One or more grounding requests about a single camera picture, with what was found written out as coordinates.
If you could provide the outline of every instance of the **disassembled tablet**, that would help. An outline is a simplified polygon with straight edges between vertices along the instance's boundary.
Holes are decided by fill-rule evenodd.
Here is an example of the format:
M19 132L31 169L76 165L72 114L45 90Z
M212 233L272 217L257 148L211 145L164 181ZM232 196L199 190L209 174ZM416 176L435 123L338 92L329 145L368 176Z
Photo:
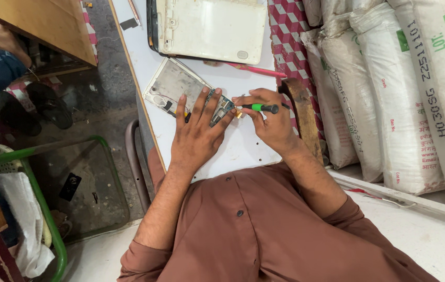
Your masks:
M188 122L194 103L205 86L210 89L205 101L206 105L210 97L212 97L215 88L180 61L173 58L165 58L146 87L146 90L142 93L142 98L175 117L177 114L177 101L182 94L186 95L184 116L186 117L186 122ZM231 99L221 95L218 107L210 120L210 127L216 125L234 107ZM238 110L235 116L239 119L241 114L242 112Z

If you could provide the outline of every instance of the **screwdriver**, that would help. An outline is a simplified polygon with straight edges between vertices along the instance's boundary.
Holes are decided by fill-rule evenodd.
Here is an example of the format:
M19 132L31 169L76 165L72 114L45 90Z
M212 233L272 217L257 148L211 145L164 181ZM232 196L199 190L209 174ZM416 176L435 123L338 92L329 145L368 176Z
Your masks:
M286 107L287 109L290 109L290 107L285 103L282 103L282 106ZM268 111L272 114L276 114L279 109L277 104L274 105L249 104L249 105L242 105L241 107L251 109L254 111Z

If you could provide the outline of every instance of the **metal chair leg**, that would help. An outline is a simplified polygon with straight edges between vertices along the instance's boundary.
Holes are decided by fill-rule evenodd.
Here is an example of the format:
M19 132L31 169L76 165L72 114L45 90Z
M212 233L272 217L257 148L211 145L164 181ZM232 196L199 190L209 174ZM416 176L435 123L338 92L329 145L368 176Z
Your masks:
M135 187L137 188L138 198L141 201L142 210L144 214L151 205L151 198L149 197L148 188L144 181L144 175L142 174L141 164L138 162L137 148L135 147L135 130L139 127L138 119L133 120L126 126L125 130L125 151L129 160L131 174L134 177ZM143 151L142 141L139 140L138 145L140 150Z

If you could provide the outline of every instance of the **man's right hand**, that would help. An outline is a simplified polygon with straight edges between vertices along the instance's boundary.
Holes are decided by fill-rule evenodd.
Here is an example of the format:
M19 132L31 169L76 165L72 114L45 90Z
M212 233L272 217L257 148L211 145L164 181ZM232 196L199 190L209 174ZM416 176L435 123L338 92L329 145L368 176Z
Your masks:
M304 143L296 136L290 123L290 113L286 107L282 106L281 95L277 92L259 88L249 91L250 96L233 97L235 106L247 104L278 105L278 113L263 112L266 116L264 120L260 112L243 108L241 111L248 114L256 128L256 134L271 149L275 150L283 158L289 157L297 150L300 150Z

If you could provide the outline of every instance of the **person's foot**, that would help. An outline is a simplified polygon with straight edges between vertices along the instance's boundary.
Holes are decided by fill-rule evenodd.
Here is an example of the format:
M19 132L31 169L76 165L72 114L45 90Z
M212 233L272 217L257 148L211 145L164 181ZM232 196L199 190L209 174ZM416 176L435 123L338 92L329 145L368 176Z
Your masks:
M5 26L0 25L0 50L14 54L27 68L31 67L31 58L22 50L17 39Z

